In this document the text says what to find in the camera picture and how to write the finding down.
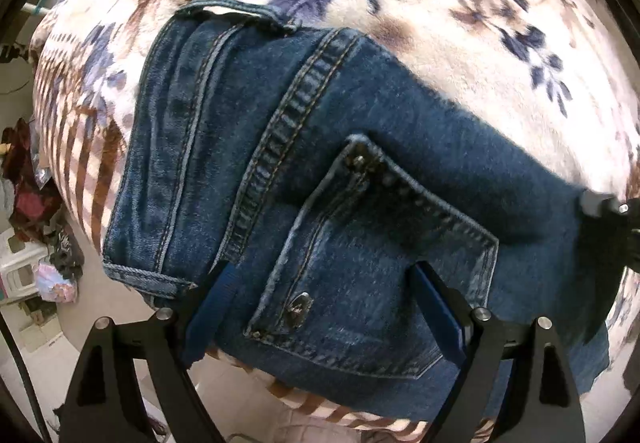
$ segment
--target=black cable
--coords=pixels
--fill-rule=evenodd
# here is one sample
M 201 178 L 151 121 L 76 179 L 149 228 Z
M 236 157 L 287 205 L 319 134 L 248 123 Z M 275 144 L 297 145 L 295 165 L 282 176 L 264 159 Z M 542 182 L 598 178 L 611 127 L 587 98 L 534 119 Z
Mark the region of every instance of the black cable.
M 0 96 L 6 96 L 8 94 L 13 94 L 14 92 L 19 91 L 20 89 L 24 89 L 26 86 L 29 85 L 29 82 L 31 82 L 31 79 L 27 80 L 25 83 L 23 83 L 20 87 L 16 87 L 15 89 L 9 90 L 7 92 L 0 92 Z
M 40 404 L 38 403 L 38 397 L 36 396 L 36 392 L 33 389 L 33 383 L 31 383 L 31 378 L 29 377 L 29 371 L 27 370 L 27 366 L 24 365 L 24 360 L 22 359 L 20 349 L 18 349 L 18 346 L 15 344 L 14 336 L 11 334 L 9 326 L 7 326 L 6 322 L 4 321 L 4 317 L 2 316 L 1 312 L 0 333 L 2 333 L 2 336 L 4 336 L 6 345 L 9 347 L 9 350 L 14 357 L 15 366 L 18 368 L 18 372 L 20 373 L 20 377 L 22 378 L 22 383 L 24 384 L 24 388 L 27 391 L 27 397 L 29 398 L 29 403 L 31 404 L 33 415 L 36 418 L 38 429 L 40 429 L 40 435 L 42 436 L 44 443 L 52 443 L 51 435 L 49 434 L 49 429 L 47 428 L 47 423 L 44 421 L 44 416 L 42 415 L 42 410 L 40 409 Z

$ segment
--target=back pocket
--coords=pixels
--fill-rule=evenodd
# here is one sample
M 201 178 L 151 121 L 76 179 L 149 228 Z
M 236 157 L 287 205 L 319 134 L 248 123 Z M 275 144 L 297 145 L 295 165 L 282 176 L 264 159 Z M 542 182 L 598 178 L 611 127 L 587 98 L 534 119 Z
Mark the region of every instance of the back pocket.
M 305 201 L 245 336 L 330 369 L 417 378 L 440 351 L 406 269 L 426 259 L 486 306 L 498 240 L 351 136 Z

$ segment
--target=metal rivet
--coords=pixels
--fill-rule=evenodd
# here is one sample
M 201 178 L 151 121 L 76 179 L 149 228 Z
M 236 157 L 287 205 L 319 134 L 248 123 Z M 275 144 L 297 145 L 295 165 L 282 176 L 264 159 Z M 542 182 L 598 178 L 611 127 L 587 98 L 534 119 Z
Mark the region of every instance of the metal rivet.
M 366 159 L 364 159 L 364 156 L 356 156 L 353 159 L 353 168 L 356 170 L 362 170 L 362 168 L 365 166 L 365 163 L 367 162 Z
M 538 319 L 538 325 L 543 329 L 551 329 L 553 322 L 549 320 L 547 317 L 540 317 Z
M 160 308 L 156 311 L 156 318 L 158 320 L 169 320 L 172 316 L 174 316 L 174 310 L 171 308 Z
M 96 329 L 106 329 L 109 324 L 111 324 L 111 319 L 109 317 L 100 317 L 95 321 Z
M 476 308 L 474 309 L 474 315 L 481 322 L 487 322 L 491 318 L 491 311 L 487 308 Z
M 293 328 L 299 328 L 306 319 L 306 315 L 314 300 L 306 291 L 295 297 L 287 307 L 287 320 Z

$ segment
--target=blue denim jeans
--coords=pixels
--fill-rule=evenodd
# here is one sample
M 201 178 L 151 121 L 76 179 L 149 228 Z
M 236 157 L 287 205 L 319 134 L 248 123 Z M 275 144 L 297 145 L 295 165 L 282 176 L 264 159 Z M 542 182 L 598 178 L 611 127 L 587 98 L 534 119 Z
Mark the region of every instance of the blue denim jeans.
M 238 290 L 201 335 L 352 409 L 430 420 L 457 368 L 412 298 L 419 259 L 503 320 L 550 317 L 581 392 L 608 365 L 618 234 L 581 216 L 582 190 L 356 30 L 199 1 L 148 56 L 105 268 L 160 306 L 231 261 Z

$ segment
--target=floral fabric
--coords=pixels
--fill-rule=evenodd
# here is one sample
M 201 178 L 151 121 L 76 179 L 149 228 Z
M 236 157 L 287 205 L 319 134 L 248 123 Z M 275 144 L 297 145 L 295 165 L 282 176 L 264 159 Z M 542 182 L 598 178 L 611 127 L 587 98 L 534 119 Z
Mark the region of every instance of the floral fabric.
M 35 116 L 63 200 L 100 251 L 158 30 L 190 0 L 62 0 L 31 41 Z M 574 184 L 640 195 L 640 70 L 603 0 L 247 0 L 311 26 L 350 26 Z M 626 272 L 607 319 L 614 360 L 640 307 Z M 291 406 L 412 441 L 423 422 L 382 420 L 297 389 Z

